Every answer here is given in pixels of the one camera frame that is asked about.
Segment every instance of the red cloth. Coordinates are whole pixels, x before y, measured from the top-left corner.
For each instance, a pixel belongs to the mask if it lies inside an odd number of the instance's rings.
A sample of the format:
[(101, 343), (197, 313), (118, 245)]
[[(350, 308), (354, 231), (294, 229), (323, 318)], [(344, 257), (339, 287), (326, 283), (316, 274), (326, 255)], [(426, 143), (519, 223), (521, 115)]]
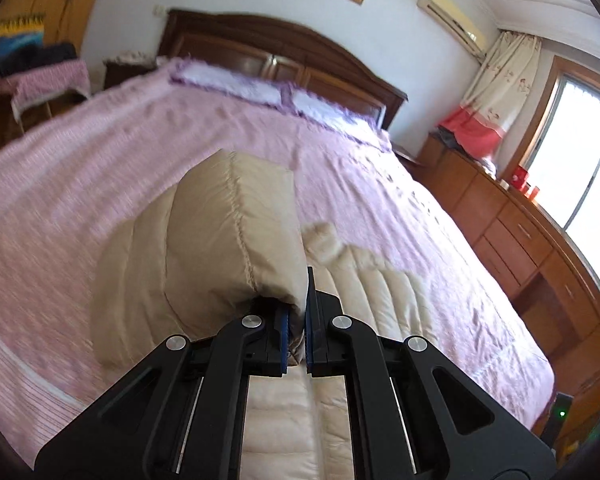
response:
[(471, 108), (459, 107), (440, 123), (456, 136), (458, 143), (474, 158), (493, 155), (504, 131)]

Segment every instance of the pink tablecloth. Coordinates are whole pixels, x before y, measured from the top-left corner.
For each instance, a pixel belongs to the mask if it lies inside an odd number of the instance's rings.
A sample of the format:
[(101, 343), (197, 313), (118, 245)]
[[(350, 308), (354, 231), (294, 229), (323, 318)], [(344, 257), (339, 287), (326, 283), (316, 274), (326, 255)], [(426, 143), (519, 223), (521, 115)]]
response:
[(45, 103), (69, 90), (87, 98), (91, 96), (89, 72), (81, 59), (0, 77), (0, 94), (11, 96), (11, 109), (16, 121), (20, 121), (22, 113), (28, 108)]
[(451, 218), (391, 153), (302, 118), (168, 83), (103, 92), (0, 152), (0, 430), (29, 463), (107, 387), (91, 279), (116, 226), (219, 148), (294, 172), (302, 224), (426, 284), (438, 347), (528, 427), (554, 375)]

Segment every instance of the floral curtain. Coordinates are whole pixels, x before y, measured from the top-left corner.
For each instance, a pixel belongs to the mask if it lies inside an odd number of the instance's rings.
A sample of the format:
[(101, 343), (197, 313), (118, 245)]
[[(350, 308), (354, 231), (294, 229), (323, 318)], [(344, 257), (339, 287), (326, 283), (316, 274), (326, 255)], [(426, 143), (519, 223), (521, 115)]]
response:
[(440, 123), (469, 155), (484, 158), (500, 145), (536, 78), (541, 45), (537, 36), (503, 32), (458, 110)]

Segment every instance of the white wall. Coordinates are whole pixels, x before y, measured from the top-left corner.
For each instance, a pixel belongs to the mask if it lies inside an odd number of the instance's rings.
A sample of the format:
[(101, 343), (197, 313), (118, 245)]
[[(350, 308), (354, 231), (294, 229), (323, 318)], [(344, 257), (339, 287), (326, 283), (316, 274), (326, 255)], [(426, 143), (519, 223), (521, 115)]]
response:
[(507, 164), (520, 144), (522, 137), (525, 135), (531, 119), (536, 113), (540, 97), (542, 96), (546, 82), (549, 79), (549, 72), (551, 72), (551, 66), (554, 63), (555, 56), (570, 59), (600, 74), (600, 59), (597, 57), (591, 56), (586, 52), (563, 43), (557, 43), (557, 41), (544, 40), (540, 52), (538, 72), (534, 84), (531, 87), (529, 97), (526, 99), (525, 105), (520, 111), (516, 122), (502, 141), (500, 151), (496, 156), (498, 171), (503, 171), (507, 167)]
[[(478, 63), (416, 6), (417, 0), (96, 0), (82, 46), (96, 86), (102, 59), (123, 50), (154, 53), (164, 19), (155, 4), (211, 12), (268, 14), (313, 28), (344, 46), (373, 72), (409, 95), (391, 127), (417, 153), (430, 128), (458, 105)], [(494, 41), (494, 20), (480, 0), (454, 0)]]

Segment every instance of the drawer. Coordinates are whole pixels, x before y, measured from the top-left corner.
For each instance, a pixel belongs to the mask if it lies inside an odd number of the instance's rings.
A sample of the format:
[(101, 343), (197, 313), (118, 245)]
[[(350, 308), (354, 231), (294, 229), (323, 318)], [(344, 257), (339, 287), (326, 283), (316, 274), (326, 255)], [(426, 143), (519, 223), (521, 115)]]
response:
[(590, 416), (600, 411), (600, 374), (581, 387), (573, 399), (569, 416), (562, 427), (561, 435), (571, 433), (582, 425)]
[(554, 290), (576, 333), (584, 339), (598, 324), (598, 316), (580, 281), (557, 252), (547, 258), (540, 272)]
[(516, 206), (509, 202), (498, 220), (502, 222), (513, 237), (522, 245), (531, 259), (540, 265), (551, 253), (552, 247), (536, 225)]
[(484, 233), (491, 246), (507, 264), (518, 283), (525, 283), (536, 272), (536, 264), (499, 220)]
[(512, 298), (518, 291), (520, 284), (506, 266), (501, 257), (495, 251), (491, 244), (484, 238), (480, 238), (474, 245), (475, 255), (482, 262), (489, 274), (495, 278), (508, 298)]
[(451, 213), (462, 234), (475, 244), (507, 203), (507, 196), (493, 180), (486, 176), (475, 177), (469, 189)]
[(600, 324), (576, 348), (553, 363), (559, 392), (576, 395), (600, 373)]

